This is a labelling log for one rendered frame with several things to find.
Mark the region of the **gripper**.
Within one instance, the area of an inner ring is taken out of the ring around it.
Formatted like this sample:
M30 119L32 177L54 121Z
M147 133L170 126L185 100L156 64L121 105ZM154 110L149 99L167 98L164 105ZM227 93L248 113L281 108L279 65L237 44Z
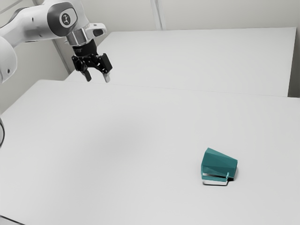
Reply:
M73 46L72 48L75 53L72 56L75 70L80 71L87 82L91 81L88 68L97 69L103 74L105 82L110 82L110 71L113 67L106 53L102 55L98 54L97 45L93 39L82 46Z

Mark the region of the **teal faceted mug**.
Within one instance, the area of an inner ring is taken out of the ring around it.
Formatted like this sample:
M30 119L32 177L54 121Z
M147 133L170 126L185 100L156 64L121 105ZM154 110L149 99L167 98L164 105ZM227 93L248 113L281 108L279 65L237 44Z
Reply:
M235 179L238 160L207 148L201 163L201 178L206 185L227 185Z

